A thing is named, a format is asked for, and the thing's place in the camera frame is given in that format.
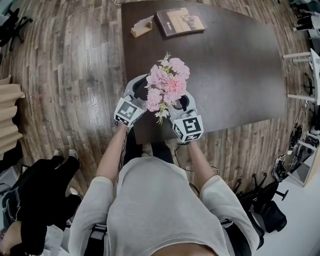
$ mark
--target book cover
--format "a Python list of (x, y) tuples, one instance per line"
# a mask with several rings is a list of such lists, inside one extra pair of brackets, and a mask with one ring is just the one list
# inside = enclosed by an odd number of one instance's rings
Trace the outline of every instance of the book cover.
[(167, 37), (206, 30), (201, 19), (185, 7), (160, 10), (156, 16)]

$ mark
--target sneaker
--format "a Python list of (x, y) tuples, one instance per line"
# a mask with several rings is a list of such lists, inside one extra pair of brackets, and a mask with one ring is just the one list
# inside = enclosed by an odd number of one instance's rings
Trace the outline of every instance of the sneaker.
[(53, 155), (56, 156), (56, 157), (62, 157), (62, 152), (61, 152), (60, 149), (57, 148), (57, 149), (54, 150)]
[(79, 161), (79, 154), (74, 148), (69, 149), (69, 157), (74, 157)]
[(79, 192), (75, 187), (70, 187), (70, 193), (75, 196), (79, 196)]

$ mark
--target beige curtain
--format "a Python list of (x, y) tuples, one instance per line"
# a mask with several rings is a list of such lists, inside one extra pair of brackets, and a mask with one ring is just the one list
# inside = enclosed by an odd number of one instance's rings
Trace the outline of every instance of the beige curtain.
[(4, 153), (16, 147), (17, 140), (22, 138), (18, 127), (12, 122), (17, 113), (16, 100), (24, 98), (19, 84), (10, 84), (11, 75), (0, 80), (0, 160)]

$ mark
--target wooden floor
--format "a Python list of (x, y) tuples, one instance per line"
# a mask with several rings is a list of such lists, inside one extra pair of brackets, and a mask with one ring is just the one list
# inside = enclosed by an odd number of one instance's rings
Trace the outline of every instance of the wooden floor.
[[(280, 5), (274, 0), (197, 2), (273, 26), (280, 55), (308, 50), (303, 33), (292, 31), (296, 18), (286, 0)], [(121, 7), (111, 0), (17, 0), (13, 9), (17, 7), (21, 16), (34, 21), (24, 30), (24, 44), (17, 40), (13, 52), (7, 46), (2, 49), (0, 75), (12, 74), (12, 82), (21, 84), (26, 94), (18, 102), (24, 162), (32, 165), (38, 159), (49, 159), (55, 148), (65, 155), (70, 147), (76, 148), (81, 169), (72, 184), (83, 194), (115, 130), (113, 113), (126, 85)], [(282, 69), (287, 91), (300, 94), (304, 72), (310, 72), (307, 65), (283, 60)], [(280, 119), (211, 132), (201, 138), (210, 164), (220, 169), (232, 188), (242, 178), (241, 190), (249, 189), (253, 173), (262, 179), (262, 173), (271, 172), (275, 158), (287, 152), (299, 104), (299, 100), (287, 99), (286, 113)], [(308, 126), (304, 116), (300, 122)], [(174, 149), (176, 141), (168, 144)], [(178, 157), (181, 165), (190, 165), (186, 148), (179, 149)]]

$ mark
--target tabletop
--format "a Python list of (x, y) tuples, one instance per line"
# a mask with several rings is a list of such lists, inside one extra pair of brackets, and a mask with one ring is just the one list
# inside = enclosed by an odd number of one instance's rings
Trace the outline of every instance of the tabletop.
[[(156, 17), (153, 28), (134, 38), (131, 28), (157, 11), (192, 8), (204, 32), (166, 37)], [(278, 118), (286, 94), (274, 29), (220, 7), (185, 1), (140, 1), (121, 5), (127, 81), (150, 72), (170, 53), (190, 68), (187, 91), (194, 97), (205, 132)], [(134, 124), (138, 144), (176, 138), (169, 121), (156, 124), (147, 111)]]

